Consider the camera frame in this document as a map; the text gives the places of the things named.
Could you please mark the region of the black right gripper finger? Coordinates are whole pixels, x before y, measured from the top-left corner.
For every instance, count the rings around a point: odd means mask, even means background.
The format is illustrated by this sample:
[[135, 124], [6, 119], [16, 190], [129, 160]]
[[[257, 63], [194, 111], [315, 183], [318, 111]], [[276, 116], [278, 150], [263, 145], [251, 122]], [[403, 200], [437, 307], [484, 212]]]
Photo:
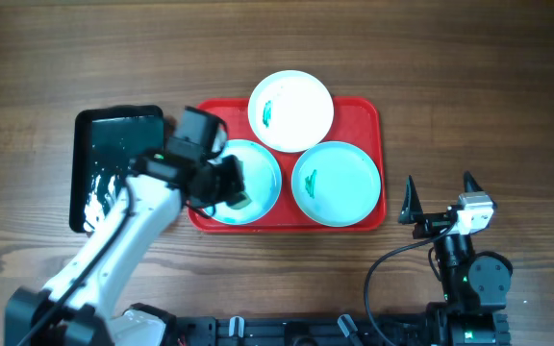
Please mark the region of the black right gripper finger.
[[490, 195], [478, 185], [473, 175], [466, 171], [464, 173], [464, 193], [463, 193], [463, 208], [492, 208], [497, 209], [496, 202]]
[[404, 195], [404, 202], [401, 212], [398, 216], [398, 222], [400, 224], [414, 224], [423, 220], [423, 209], [420, 204], [416, 186], [412, 176], [408, 177], [406, 182], [406, 190]]

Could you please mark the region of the green yellow sponge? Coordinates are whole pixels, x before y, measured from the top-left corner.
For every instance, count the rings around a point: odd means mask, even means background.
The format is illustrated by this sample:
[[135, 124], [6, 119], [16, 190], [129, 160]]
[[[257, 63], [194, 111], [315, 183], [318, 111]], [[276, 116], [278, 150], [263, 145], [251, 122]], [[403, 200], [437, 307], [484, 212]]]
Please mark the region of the green yellow sponge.
[[232, 210], [241, 210], [247, 207], [251, 202], [252, 200], [248, 194], [245, 191], [242, 191], [227, 201], [226, 205]]

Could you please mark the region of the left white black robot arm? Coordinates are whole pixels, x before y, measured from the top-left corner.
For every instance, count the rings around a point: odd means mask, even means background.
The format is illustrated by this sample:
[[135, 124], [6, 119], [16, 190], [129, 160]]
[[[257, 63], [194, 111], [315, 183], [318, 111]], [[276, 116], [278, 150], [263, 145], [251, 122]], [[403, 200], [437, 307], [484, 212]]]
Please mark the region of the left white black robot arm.
[[113, 208], [80, 252], [44, 287], [19, 288], [5, 309], [7, 345], [166, 345], [175, 315], [144, 304], [113, 311], [155, 239], [182, 208], [203, 210], [243, 191], [227, 143], [173, 137], [133, 159]]

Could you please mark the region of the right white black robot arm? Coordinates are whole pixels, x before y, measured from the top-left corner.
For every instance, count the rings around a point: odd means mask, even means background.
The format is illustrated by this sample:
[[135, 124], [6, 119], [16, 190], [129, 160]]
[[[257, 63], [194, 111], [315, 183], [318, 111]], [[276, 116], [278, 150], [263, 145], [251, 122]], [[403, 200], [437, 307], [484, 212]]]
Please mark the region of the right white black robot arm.
[[406, 183], [398, 222], [413, 224], [414, 239], [429, 239], [435, 251], [442, 303], [427, 305], [421, 345], [500, 345], [511, 343], [507, 293], [514, 268], [505, 257], [474, 250], [472, 237], [486, 230], [496, 203], [469, 172], [465, 191], [443, 212], [425, 213], [412, 178]]

